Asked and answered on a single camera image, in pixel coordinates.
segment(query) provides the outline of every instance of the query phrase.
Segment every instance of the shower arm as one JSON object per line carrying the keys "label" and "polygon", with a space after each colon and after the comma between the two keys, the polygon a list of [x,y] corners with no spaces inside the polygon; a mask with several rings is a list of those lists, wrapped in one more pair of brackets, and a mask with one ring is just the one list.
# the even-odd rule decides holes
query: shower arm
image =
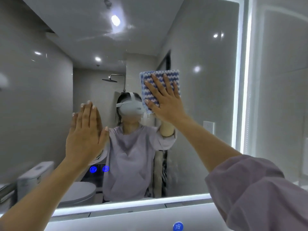
{"label": "shower arm", "polygon": [[123,89],[123,92],[126,92],[126,76],[123,75],[123,74],[112,74],[112,75],[110,75],[109,78],[111,79],[111,76],[113,76],[113,75],[124,76],[124,89]]}

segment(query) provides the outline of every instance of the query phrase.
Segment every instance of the sleeve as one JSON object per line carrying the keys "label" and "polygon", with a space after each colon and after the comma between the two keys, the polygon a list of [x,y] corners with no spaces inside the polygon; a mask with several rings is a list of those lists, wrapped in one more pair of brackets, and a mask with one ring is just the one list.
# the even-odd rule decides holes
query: sleeve
{"label": "sleeve", "polygon": [[232,157],[205,182],[231,230],[308,230],[308,192],[287,181],[269,160]]}
{"label": "sleeve", "polygon": [[163,137],[158,127],[148,127],[149,129],[149,140],[153,148],[156,151],[168,150],[175,143],[177,138],[177,130],[174,130],[174,134],[169,137]]}
{"label": "sleeve", "polygon": [[109,152],[110,152],[110,140],[106,143],[103,151],[89,165],[94,165],[94,164],[101,162],[103,159],[106,158],[106,156]]}

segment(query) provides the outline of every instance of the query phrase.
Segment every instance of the black hair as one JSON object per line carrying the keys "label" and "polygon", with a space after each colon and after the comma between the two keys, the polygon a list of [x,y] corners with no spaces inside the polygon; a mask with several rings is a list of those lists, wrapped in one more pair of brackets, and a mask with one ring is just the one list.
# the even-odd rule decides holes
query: black hair
{"label": "black hair", "polygon": [[[138,95],[138,93],[135,93],[135,99],[142,101],[141,97]],[[124,100],[131,100],[131,94],[129,92],[122,92],[120,97],[118,98],[117,104],[121,103]],[[119,108],[116,109],[116,115],[118,116],[118,126],[122,123],[122,116],[119,113]]]}

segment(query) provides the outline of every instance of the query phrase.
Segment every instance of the toilet tank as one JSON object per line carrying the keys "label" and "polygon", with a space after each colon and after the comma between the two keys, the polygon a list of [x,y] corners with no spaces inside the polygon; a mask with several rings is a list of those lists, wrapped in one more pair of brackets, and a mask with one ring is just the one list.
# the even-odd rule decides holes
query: toilet tank
{"label": "toilet tank", "polygon": [[29,171],[25,172],[17,179],[17,199],[21,200],[34,187],[36,187],[43,178],[47,177],[54,170],[54,162],[41,162]]}

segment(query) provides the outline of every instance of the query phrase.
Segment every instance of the finger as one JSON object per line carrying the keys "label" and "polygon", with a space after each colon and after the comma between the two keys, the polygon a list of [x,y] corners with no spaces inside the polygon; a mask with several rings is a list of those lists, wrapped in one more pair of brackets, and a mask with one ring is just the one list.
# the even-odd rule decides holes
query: finger
{"label": "finger", "polygon": [[97,108],[95,105],[92,106],[91,108],[91,112],[90,112],[90,128],[93,130],[97,130],[97,118],[96,118],[96,114],[97,114]]}
{"label": "finger", "polygon": [[102,130],[98,144],[104,149],[106,142],[109,140],[109,129],[106,126],[105,129]]}
{"label": "finger", "polygon": [[162,93],[163,96],[168,95],[166,89],[161,84],[161,82],[159,81],[159,79],[156,77],[155,74],[152,74],[152,79],[153,79],[154,83],[156,84],[156,86],[157,86],[158,90],[160,91],[160,93]]}
{"label": "finger", "polygon": [[100,136],[100,133],[103,130],[103,125],[102,125],[102,119],[100,118],[100,114],[97,108],[96,108],[96,122],[97,122],[98,136]]}
{"label": "finger", "polygon": [[81,126],[82,126],[82,115],[83,115],[83,111],[84,111],[84,106],[85,106],[85,104],[81,104],[81,106],[80,106],[80,111],[79,111],[78,117],[77,117],[76,129],[81,129]]}
{"label": "finger", "polygon": [[76,129],[77,117],[78,117],[78,113],[73,113],[72,114],[70,134],[73,133],[75,131],[75,129]]}
{"label": "finger", "polygon": [[173,82],[173,87],[174,87],[174,95],[176,98],[180,98],[180,94],[179,94],[179,88],[177,87],[176,82]]}
{"label": "finger", "polygon": [[144,102],[155,114],[160,111],[160,108],[157,107],[156,104],[154,104],[152,101],[147,99]]}
{"label": "finger", "polygon": [[151,93],[153,94],[154,97],[156,97],[156,99],[159,101],[162,100],[163,95],[152,85],[150,84],[148,81],[144,81],[144,84],[147,86],[147,88],[151,91]]}
{"label": "finger", "polygon": [[170,81],[169,81],[169,79],[168,79],[168,77],[167,77],[167,74],[164,74],[164,81],[165,81],[167,93],[168,93],[169,95],[171,95],[171,96],[174,96],[174,93],[173,93],[173,90],[172,90]]}
{"label": "finger", "polygon": [[89,127],[91,107],[92,107],[92,102],[88,100],[87,104],[84,107],[82,115],[82,128]]}

